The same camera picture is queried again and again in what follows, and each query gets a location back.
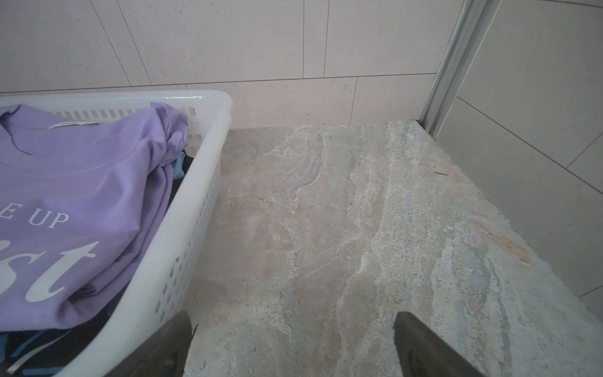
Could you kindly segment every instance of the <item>laundry basket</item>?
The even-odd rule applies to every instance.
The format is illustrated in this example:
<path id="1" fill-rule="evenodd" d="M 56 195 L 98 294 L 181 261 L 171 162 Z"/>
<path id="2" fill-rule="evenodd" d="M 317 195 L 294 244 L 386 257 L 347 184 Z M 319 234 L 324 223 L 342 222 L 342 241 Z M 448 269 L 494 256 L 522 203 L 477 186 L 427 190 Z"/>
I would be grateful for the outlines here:
<path id="1" fill-rule="evenodd" d="M 164 102 L 189 117 L 195 159 L 113 315 L 95 339 L 56 376 L 104 376 L 185 303 L 220 184 L 219 157 L 230 127 L 232 99 L 216 90 L 87 93 L 0 98 L 63 116 L 112 122 Z"/>

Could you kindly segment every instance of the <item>white tile wall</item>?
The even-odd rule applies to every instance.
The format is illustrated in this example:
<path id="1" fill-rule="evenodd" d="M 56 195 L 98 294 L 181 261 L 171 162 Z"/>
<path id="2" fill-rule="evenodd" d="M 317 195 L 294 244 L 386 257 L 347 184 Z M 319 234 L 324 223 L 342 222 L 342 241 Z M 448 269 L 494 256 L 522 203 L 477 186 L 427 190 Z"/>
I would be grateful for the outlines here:
<path id="1" fill-rule="evenodd" d="M 603 0 L 566 0 L 566 2 L 574 4 L 592 5 L 595 7 L 603 7 Z"/>
<path id="2" fill-rule="evenodd" d="M 435 75 L 358 77 L 352 123 L 419 119 Z"/>
<path id="3" fill-rule="evenodd" d="M 0 97 L 6 97 L 6 96 L 12 96 L 12 95 L 61 94 L 61 93 L 139 92 L 142 90 L 186 90 L 186 85 L 178 84 L 178 85 L 97 87 L 97 88 L 93 88 L 93 89 L 37 90 L 37 91 L 33 91 L 33 92 L 0 93 Z"/>
<path id="4" fill-rule="evenodd" d="M 584 302 L 586 308 L 597 318 L 603 318 L 603 287 L 585 294 L 580 297 L 580 300 Z"/>
<path id="5" fill-rule="evenodd" d="M 302 77 L 302 1 L 119 4 L 153 85 Z"/>
<path id="6" fill-rule="evenodd" d="M 572 162 L 568 169 L 603 192 L 603 135 Z"/>
<path id="7" fill-rule="evenodd" d="M 437 142 L 576 295 L 603 285 L 603 195 L 458 98 Z"/>
<path id="8" fill-rule="evenodd" d="M 0 92 L 128 86 L 89 1 L 6 1 Z"/>
<path id="9" fill-rule="evenodd" d="M 601 46 L 603 8 L 504 0 L 459 97 L 568 166 L 603 131 Z"/>
<path id="10" fill-rule="evenodd" d="M 150 85 L 151 80 L 136 49 L 136 44 L 125 23 L 116 0 L 90 0 L 107 32 L 111 46 L 124 68 L 130 85 Z"/>
<path id="11" fill-rule="evenodd" d="M 329 0 L 304 0 L 303 76 L 324 77 Z"/>
<path id="12" fill-rule="evenodd" d="M 189 84 L 230 94 L 232 128 L 350 122 L 355 77 Z"/>
<path id="13" fill-rule="evenodd" d="M 330 0 L 325 77 L 436 73 L 463 0 Z"/>
<path id="14" fill-rule="evenodd" d="M 462 3 L 7 2 L 0 95 L 188 84 L 228 92 L 234 127 L 418 118 Z"/>

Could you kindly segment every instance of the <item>rust stain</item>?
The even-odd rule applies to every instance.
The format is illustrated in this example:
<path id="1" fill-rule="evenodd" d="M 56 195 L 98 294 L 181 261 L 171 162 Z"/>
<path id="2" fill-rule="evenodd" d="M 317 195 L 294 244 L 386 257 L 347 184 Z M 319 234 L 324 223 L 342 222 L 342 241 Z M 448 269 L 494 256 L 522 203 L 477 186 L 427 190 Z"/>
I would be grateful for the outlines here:
<path id="1" fill-rule="evenodd" d="M 516 243 L 514 243 L 512 240 L 510 240 L 506 236 L 503 236 L 501 234 L 498 234 L 498 235 L 492 234 L 491 232 L 485 230 L 481 224 L 475 223 L 475 225 L 478 228 L 479 233 L 484 235 L 491 242 L 495 242 L 503 250 L 506 250 L 512 254 L 515 254 L 519 258 L 519 261 L 521 263 L 528 265 L 528 266 L 532 265 L 532 260 L 530 259 L 530 252 L 526 248 L 517 245 Z"/>

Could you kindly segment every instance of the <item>clothing tag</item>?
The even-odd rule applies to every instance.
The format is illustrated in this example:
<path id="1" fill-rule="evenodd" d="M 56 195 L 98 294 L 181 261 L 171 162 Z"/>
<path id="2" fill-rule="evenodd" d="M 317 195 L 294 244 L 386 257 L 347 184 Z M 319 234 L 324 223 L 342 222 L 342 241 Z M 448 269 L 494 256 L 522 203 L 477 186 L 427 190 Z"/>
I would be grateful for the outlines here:
<path id="1" fill-rule="evenodd" d="M 55 125 L 48 127 L 48 129 L 62 127 L 64 125 L 86 125 L 86 124 L 98 124 L 98 122 L 82 122 L 82 121 L 61 122 L 61 123 L 56 123 Z"/>

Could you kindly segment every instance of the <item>marble slab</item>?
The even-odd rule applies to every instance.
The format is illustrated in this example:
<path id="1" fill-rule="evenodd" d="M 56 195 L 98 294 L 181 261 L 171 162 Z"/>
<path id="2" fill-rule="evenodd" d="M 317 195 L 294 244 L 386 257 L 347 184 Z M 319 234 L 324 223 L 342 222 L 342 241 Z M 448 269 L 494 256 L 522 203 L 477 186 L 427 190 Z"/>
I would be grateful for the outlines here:
<path id="1" fill-rule="evenodd" d="M 232 130 L 185 376 L 401 376 L 411 311 L 488 376 L 603 375 L 603 326 L 416 122 Z"/>

